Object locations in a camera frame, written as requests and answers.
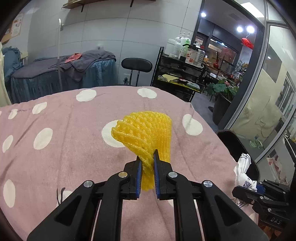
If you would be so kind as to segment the pink polka dot blanket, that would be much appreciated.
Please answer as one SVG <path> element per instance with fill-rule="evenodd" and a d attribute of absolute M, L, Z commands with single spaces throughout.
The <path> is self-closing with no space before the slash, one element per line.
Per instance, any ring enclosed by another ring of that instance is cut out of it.
<path fill-rule="evenodd" d="M 154 87 L 62 92 L 1 108 L 1 210 L 21 240 L 84 181 L 105 181 L 135 160 L 111 129 L 138 111 L 171 118 L 174 171 L 231 196 L 236 162 L 189 102 Z"/>

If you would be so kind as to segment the black metal utility cart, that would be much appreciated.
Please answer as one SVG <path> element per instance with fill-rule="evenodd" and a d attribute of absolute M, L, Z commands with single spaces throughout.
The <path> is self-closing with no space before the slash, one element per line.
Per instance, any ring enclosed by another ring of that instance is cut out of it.
<path fill-rule="evenodd" d="M 218 78 L 208 66 L 197 67 L 165 54 L 160 47 L 151 86 L 166 91 L 185 102 L 191 102 L 196 93 L 203 93 L 210 83 Z"/>

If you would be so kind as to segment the blue massage bed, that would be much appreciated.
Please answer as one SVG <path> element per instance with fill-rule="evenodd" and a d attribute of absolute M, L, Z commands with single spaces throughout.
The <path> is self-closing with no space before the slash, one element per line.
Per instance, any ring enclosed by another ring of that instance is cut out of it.
<path fill-rule="evenodd" d="M 80 81 L 75 81 L 61 70 L 62 91 L 60 90 L 58 69 L 49 69 L 57 63 L 57 58 L 39 58 L 32 63 L 10 69 L 6 77 L 6 89 L 12 103 L 27 102 L 58 92 L 116 85 L 114 60 L 93 63 Z"/>

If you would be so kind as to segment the white wrapper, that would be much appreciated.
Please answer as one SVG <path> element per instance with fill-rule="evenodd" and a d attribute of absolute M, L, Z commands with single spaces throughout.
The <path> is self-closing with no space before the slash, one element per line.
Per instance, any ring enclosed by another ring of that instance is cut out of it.
<path fill-rule="evenodd" d="M 235 186 L 241 186 L 251 191 L 257 192 L 257 181 L 249 178 L 246 174 L 251 165 L 251 158 L 249 154 L 242 153 L 233 171 L 236 175 Z"/>

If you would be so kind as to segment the wall poster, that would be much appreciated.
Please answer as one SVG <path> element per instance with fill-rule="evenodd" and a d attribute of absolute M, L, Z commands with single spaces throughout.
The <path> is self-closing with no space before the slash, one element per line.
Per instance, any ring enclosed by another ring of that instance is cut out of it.
<path fill-rule="evenodd" d="M 21 33 L 21 26 L 23 22 L 23 13 L 19 13 L 16 18 L 13 20 L 11 25 L 11 38 L 18 36 Z"/>

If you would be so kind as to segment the red cloth on bed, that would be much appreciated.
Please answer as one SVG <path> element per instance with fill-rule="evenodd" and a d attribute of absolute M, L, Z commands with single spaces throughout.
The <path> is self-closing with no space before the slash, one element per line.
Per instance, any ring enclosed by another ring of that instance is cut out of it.
<path fill-rule="evenodd" d="M 64 61 L 64 63 L 66 64 L 66 63 L 69 63 L 69 62 L 72 62 L 72 61 L 76 61 L 76 60 L 80 59 L 81 56 L 82 56 L 81 53 L 75 53 L 75 54 L 71 55 L 70 57 L 68 57 L 68 58 Z"/>

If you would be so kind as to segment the red hanging ornament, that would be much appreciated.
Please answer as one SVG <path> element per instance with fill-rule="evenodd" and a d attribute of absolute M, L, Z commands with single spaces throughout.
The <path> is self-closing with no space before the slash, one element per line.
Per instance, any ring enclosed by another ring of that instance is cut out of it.
<path fill-rule="evenodd" d="M 248 40 L 247 38 L 242 38 L 241 44 L 249 49 L 252 49 L 252 50 L 254 48 L 254 44 L 250 40 Z"/>

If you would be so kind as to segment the white bottle on cart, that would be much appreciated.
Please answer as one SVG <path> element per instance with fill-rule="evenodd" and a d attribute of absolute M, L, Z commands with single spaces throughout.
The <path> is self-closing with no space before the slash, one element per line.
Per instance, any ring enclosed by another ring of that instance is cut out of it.
<path fill-rule="evenodd" d="M 168 39 L 164 53 L 169 57 L 179 59 L 181 44 L 180 41 Z"/>

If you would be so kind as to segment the cream hanging garment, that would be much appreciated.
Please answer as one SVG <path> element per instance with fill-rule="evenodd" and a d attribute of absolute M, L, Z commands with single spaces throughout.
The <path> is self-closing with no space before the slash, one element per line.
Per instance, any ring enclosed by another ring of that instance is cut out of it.
<path fill-rule="evenodd" d="M 11 105 L 11 101 L 6 90 L 4 80 L 4 55 L 2 53 L 2 43 L 0 43 L 0 48 L 0 107 L 4 107 Z"/>

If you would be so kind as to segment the grey towel on bed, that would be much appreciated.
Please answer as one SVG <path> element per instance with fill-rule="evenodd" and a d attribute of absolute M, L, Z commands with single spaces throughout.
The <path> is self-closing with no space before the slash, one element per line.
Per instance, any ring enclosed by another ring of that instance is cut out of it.
<path fill-rule="evenodd" d="M 82 56 L 76 61 L 69 63 L 64 63 L 64 61 L 70 56 L 62 56 L 60 58 L 60 68 L 67 76 L 72 78 L 75 81 L 80 81 L 85 74 L 86 70 L 93 64 L 98 61 L 103 60 L 114 60 L 116 57 L 113 53 L 105 50 L 89 50 L 84 53 L 81 53 Z M 57 63 L 49 67 L 49 69 L 58 68 Z"/>

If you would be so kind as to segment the yellow foam fruit net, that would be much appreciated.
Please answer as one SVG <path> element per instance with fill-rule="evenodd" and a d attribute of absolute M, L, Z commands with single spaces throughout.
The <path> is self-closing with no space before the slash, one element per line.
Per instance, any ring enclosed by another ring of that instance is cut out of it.
<path fill-rule="evenodd" d="M 112 137 L 140 158 L 144 191 L 154 189 L 154 152 L 164 162 L 171 160 L 171 130 L 171 118 L 154 111 L 126 115 L 111 129 Z"/>

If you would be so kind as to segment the green potted plant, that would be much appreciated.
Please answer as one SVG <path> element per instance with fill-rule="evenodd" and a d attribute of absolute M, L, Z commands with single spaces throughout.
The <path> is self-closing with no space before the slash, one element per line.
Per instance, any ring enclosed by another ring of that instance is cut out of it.
<path fill-rule="evenodd" d="M 232 81 L 226 78 L 222 78 L 217 83 L 210 83 L 207 85 L 207 93 L 215 96 L 212 116 L 212 120 L 215 125 L 219 125 L 236 93 L 238 92 L 238 89 L 238 86 L 233 85 Z"/>

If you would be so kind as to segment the dark brown trash bin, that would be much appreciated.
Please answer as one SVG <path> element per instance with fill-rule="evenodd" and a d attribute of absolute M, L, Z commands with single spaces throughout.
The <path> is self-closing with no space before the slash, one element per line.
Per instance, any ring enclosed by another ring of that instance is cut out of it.
<path fill-rule="evenodd" d="M 217 132 L 217 136 L 236 162 L 238 162 L 241 154 L 248 154 L 247 150 L 234 132 L 230 130 L 220 130 Z M 260 179 L 259 168 L 253 159 L 251 159 L 251 164 L 246 174 L 253 181 L 259 181 Z"/>

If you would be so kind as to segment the black round stool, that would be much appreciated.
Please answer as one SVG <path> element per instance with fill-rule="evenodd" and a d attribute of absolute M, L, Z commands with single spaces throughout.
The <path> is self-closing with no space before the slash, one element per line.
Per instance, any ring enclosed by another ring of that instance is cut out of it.
<path fill-rule="evenodd" d="M 125 58 L 121 61 L 121 66 L 124 69 L 130 70 L 129 79 L 125 78 L 125 85 L 132 85 L 132 74 L 137 71 L 136 86 L 138 85 L 138 80 L 141 72 L 149 73 L 152 70 L 152 63 L 149 60 L 142 58 Z"/>

